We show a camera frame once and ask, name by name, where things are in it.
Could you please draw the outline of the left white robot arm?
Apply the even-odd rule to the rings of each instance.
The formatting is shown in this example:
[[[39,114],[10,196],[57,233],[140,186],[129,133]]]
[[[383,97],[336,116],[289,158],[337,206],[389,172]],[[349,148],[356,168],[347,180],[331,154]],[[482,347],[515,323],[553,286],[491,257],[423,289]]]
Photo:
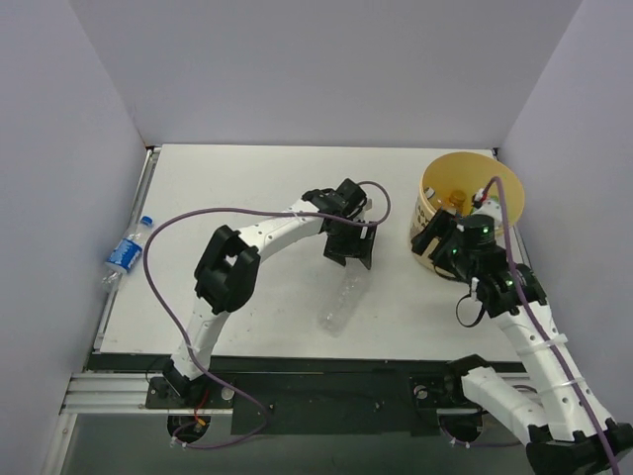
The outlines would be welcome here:
[[[268,258],[324,234],[325,258],[341,266],[356,260],[370,269],[378,225],[364,220],[369,208],[362,186],[346,178],[335,189],[307,191],[281,212],[247,210],[247,215],[263,218],[254,225],[217,228],[194,270],[195,296],[210,310],[191,318],[182,343],[164,366],[170,398],[184,408],[201,401],[200,378],[209,369],[219,335],[228,317],[252,297],[259,268]]]

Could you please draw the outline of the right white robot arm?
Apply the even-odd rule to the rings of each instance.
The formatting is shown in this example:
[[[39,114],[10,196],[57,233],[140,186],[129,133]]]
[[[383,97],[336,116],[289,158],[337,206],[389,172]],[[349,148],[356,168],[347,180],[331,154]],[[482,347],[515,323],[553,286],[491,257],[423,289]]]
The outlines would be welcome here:
[[[618,473],[632,449],[632,426],[617,422],[596,398],[567,349],[546,294],[532,270],[497,244],[494,220],[438,211],[411,240],[434,267],[467,284],[482,315],[504,333],[539,397],[533,402],[477,354],[450,363],[444,398],[472,402],[524,445],[537,474]]]

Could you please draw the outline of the orange juice bottle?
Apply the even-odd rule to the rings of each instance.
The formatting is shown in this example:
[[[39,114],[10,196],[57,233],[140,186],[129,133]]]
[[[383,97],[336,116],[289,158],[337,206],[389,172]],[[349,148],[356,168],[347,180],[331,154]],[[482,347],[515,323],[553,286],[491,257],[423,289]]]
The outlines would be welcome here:
[[[461,190],[453,190],[448,197],[448,203],[454,208],[462,208],[466,200],[467,195]]]

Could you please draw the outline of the clear plastic bottle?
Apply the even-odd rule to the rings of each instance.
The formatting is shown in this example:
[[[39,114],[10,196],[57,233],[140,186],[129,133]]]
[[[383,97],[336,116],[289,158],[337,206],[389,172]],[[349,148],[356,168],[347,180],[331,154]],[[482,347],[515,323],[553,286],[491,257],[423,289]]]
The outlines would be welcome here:
[[[325,295],[317,322],[331,336],[339,336],[354,315],[369,283],[362,265],[348,264]]]

